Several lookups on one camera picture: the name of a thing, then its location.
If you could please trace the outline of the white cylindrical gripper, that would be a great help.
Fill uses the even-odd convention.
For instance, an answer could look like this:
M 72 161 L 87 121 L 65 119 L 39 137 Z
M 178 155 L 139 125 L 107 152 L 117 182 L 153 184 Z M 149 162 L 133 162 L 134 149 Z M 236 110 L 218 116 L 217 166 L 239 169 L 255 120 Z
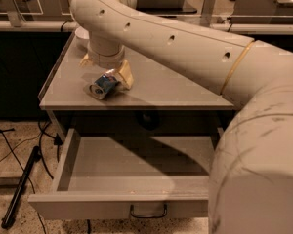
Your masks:
M 132 88 L 134 78 L 129 62 L 124 60 L 125 48 L 122 44 L 90 33 L 87 49 L 88 54 L 80 60 L 80 67 L 90 65 L 92 62 L 105 69 L 119 67 L 118 75 L 122 86 L 127 90 Z

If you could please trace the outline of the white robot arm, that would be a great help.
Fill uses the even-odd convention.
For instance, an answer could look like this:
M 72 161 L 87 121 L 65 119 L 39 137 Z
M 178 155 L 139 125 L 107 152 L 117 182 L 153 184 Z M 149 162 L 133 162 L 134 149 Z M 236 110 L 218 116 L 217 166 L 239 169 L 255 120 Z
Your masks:
M 209 234 L 293 234 L 293 53 L 133 0 L 71 0 L 70 10 L 97 64 L 115 64 L 124 45 L 237 108 L 211 166 Z

